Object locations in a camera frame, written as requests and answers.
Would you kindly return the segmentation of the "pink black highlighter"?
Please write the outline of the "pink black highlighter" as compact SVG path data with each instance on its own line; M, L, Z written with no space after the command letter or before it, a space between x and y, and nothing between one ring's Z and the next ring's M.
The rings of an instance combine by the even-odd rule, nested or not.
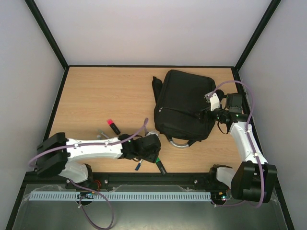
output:
M115 125L114 121L112 119L107 120L108 125L111 127L111 129L114 131L116 135L120 135L121 131L119 128Z

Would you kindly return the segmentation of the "black student backpack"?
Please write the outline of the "black student backpack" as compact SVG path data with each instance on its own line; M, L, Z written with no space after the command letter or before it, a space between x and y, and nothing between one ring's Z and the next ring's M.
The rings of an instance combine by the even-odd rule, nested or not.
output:
M208 138L215 121L201 123L195 112L210 107L204 96L216 88L212 78L172 69L164 80L153 77L152 88L155 129L169 143L187 148Z

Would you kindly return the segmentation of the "blue capped white marker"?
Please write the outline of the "blue capped white marker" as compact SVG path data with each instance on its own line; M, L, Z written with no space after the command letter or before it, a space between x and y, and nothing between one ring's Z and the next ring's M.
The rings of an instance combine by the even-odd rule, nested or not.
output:
M139 168L140 168L141 165L142 165L142 161L143 161L143 159L141 159L141 160L138 161L138 164L137 164L137 166L136 166L136 168L135 168L135 171L138 171L138 170L139 170Z

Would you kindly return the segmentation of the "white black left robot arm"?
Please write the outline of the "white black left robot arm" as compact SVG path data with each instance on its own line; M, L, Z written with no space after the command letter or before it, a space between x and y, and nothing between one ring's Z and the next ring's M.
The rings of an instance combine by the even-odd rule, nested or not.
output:
M93 182L90 159L110 158L144 160L155 163L161 142L154 133L136 139L123 134L104 140L77 140L67 138L65 133L56 133L37 147L37 176L51 178L61 176L84 187Z

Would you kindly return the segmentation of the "green black highlighter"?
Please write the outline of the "green black highlighter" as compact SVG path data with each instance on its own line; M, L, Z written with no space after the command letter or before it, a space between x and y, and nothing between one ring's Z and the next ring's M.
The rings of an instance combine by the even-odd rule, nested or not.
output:
M159 169L159 171L160 171L160 173L162 175L166 175L167 174L166 169L165 169L164 165L162 164L160 158L157 158L156 166L158 167L158 169Z

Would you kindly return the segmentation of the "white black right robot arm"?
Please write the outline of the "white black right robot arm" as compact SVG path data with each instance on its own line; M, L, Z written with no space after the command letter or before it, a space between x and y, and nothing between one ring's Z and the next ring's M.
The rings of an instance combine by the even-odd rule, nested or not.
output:
M223 94L222 98L226 99L225 107L221 106L217 93L205 94L196 115L201 121L207 118L226 125L242 162L237 170L226 165L213 165L209 171L209 182L216 188L226 185L235 199L256 202L257 206L268 203L277 178L277 168L268 164L256 143L249 116L243 113L242 95Z

